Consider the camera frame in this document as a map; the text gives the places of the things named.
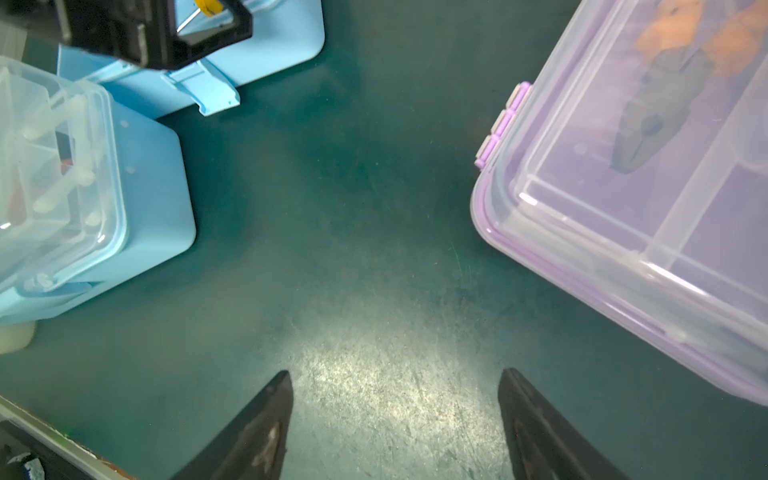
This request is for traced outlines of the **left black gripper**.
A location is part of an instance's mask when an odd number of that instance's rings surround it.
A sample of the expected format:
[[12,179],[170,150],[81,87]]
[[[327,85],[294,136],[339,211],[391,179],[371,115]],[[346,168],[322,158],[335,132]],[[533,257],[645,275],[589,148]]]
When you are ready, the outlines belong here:
[[231,22],[207,33],[181,35],[173,1],[3,1],[1,20],[92,54],[141,68],[178,70],[253,33],[240,1],[221,1]]

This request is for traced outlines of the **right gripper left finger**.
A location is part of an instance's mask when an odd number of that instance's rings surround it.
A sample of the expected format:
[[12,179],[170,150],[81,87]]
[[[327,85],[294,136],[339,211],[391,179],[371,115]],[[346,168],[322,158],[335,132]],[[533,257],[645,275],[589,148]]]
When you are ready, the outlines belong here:
[[176,479],[278,479],[287,452],[294,393],[278,372]]

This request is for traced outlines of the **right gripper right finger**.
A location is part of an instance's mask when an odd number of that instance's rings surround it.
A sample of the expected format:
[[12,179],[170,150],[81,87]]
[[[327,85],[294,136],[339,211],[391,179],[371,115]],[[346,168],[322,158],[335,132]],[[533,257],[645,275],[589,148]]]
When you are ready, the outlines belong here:
[[498,401],[516,479],[625,479],[518,370],[503,370]]

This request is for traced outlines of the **blue clear toolbox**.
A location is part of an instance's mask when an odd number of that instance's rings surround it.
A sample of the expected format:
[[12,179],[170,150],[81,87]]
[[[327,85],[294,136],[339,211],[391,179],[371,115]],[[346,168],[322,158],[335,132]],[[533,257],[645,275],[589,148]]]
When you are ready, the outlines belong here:
[[102,85],[149,118],[195,105],[211,116],[240,105],[238,88],[316,57],[325,43],[320,0],[246,1],[251,38],[177,71],[140,69],[112,57],[61,46],[56,73]]
[[1,321],[57,317],[185,252],[180,141],[102,86],[1,61]]

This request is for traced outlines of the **purple clear toolbox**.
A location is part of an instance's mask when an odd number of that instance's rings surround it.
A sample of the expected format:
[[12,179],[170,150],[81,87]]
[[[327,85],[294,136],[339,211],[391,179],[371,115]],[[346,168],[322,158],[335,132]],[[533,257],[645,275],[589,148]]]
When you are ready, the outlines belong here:
[[[767,401],[767,31],[712,77],[680,132],[612,169],[660,1],[584,1],[476,154],[473,223],[493,247],[725,392]],[[705,1],[693,49],[752,1]]]

